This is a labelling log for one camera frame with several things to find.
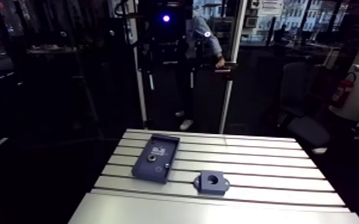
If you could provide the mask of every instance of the black chair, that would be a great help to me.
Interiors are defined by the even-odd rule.
[[[320,148],[330,141],[330,133],[312,117],[307,116],[307,96],[314,73],[305,62],[286,64],[280,87],[280,128],[303,139],[311,148]]]

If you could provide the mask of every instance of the white vertical pole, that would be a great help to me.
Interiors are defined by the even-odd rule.
[[[236,62],[238,58],[239,44],[241,41],[243,20],[245,18],[247,2],[248,0],[240,0],[239,2],[239,9],[238,9],[237,17],[235,18],[236,23],[235,23],[235,29],[233,34],[233,40],[231,44],[232,49],[231,49],[230,61]],[[233,81],[228,80],[225,86],[224,102],[222,103],[220,126],[218,130],[218,133],[220,134],[224,133],[225,122],[227,121],[228,105],[230,104],[232,89],[233,89]]]
[[[128,1],[128,11],[129,13],[135,12],[135,7],[133,1]],[[137,23],[134,18],[129,20],[129,23],[131,24],[131,33],[132,33],[132,40],[135,42],[138,40],[138,33],[137,33]],[[134,60],[135,60],[135,72],[137,73],[137,83],[138,83],[138,92],[139,92],[139,102],[141,106],[141,115],[142,115],[142,121],[143,126],[145,129],[147,129],[146,121],[147,121],[147,115],[146,115],[146,104],[145,104],[145,95],[143,91],[143,80],[142,80],[142,73],[138,68],[138,52],[137,48],[134,48]]]

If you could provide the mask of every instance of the dark blue tray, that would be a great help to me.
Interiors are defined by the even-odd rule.
[[[138,179],[167,183],[179,138],[152,135],[132,168],[132,175]]]

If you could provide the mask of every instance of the person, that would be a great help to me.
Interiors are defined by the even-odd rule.
[[[205,19],[195,10],[192,12],[192,19],[186,21],[186,43],[187,50],[179,59],[175,71],[177,89],[182,101],[182,110],[175,113],[176,117],[183,118],[179,129],[188,130],[193,124],[193,90],[191,88],[191,72],[196,72],[196,51],[197,41],[209,45],[211,54],[216,57],[216,68],[224,67],[225,60],[222,56],[222,49],[218,39],[213,35]]]

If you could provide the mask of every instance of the fire extinguisher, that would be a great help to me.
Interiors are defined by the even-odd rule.
[[[356,81],[356,74],[353,72],[348,73],[345,80],[338,84],[337,90],[332,97],[331,105],[336,108],[341,108],[349,96],[349,93],[354,88]]]

